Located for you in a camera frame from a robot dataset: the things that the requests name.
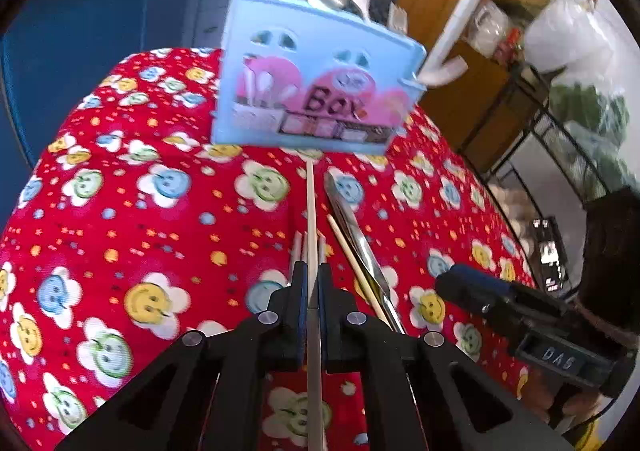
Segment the wooden chopstick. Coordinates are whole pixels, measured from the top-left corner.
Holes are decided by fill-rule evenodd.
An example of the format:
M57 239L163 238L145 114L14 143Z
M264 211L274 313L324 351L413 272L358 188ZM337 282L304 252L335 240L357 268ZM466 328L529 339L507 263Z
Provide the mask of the wooden chopstick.
M314 163L306 162L306 211L307 211L307 448L311 451L326 449L326 432L323 424L321 332L318 309L318 231L316 191L314 191Z
M354 270L355 272L356 279L361 289L361 293L363 297L366 298L366 301L374 310L375 315L378 317L378 319L383 321L388 327L390 327L390 322L388 322L386 318L386 314L384 313L380 303L378 302L378 298L375 297L371 289L371 285L369 284L366 276L364 275L360 267L360 264L358 263L358 260L356 259L354 253L352 252L352 249L349 247L348 242L346 241L346 237L344 237L343 233L338 227L337 222L331 215L326 217L326 219L328 219L329 225L334 235L336 236L338 243L340 243L346 258L348 259L350 265L352 266L352 270Z

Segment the light blue utensil box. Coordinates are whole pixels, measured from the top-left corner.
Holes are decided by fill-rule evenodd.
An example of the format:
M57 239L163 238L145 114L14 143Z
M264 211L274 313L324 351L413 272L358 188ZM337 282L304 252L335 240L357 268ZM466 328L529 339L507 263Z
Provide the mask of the light blue utensil box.
M231 0L218 144L383 155L420 101L422 44L305 0Z

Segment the red floral tablecloth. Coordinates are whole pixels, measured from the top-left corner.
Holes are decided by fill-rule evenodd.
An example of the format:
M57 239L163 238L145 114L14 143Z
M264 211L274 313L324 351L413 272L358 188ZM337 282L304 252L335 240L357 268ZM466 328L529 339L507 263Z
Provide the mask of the red floral tablecloth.
M381 156L215 144L220 52L120 61L42 152L1 235L1 402L51 450L188 330L218 335L288 283L306 189L335 179L406 331L444 335L518 398L530 368L440 298L466 263L532 283L524 253L435 123Z

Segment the blue kitchen base cabinet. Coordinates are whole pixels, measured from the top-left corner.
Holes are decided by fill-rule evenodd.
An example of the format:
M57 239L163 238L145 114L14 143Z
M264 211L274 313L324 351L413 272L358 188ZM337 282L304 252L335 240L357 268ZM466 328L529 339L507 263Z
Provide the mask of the blue kitchen base cabinet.
M1 216L73 106L126 55L219 47L229 0L27 0L1 35Z

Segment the tray of eggs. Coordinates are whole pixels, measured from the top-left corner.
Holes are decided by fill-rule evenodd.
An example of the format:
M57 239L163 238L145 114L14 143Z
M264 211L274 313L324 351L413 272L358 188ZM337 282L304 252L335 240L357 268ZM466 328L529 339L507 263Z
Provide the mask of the tray of eggs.
M519 189L506 189L493 183L488 184L488 189L497 200L503 214L506 215L506 220L510 223L525 254L533 255L536 249L534 221L538 215L526 192Z

